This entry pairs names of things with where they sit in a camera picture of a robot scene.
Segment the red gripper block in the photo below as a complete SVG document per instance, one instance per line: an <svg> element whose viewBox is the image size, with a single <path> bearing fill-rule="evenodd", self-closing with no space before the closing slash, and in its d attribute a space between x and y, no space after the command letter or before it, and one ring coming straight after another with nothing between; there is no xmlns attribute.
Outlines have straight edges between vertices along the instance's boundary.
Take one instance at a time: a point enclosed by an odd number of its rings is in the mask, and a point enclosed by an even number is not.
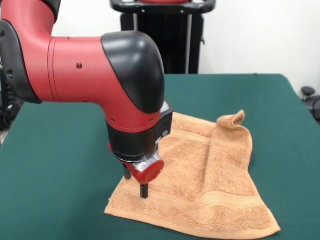
<svg viewBox="0 0 320 240"><path fill-rule="evenodd" d="M160 159L137 163L123 162L123 164L124 178L130 180L133 176L140 184L140 197L147 199L149 197L149 183L159 176L165 166L165 162Z"/></svg>

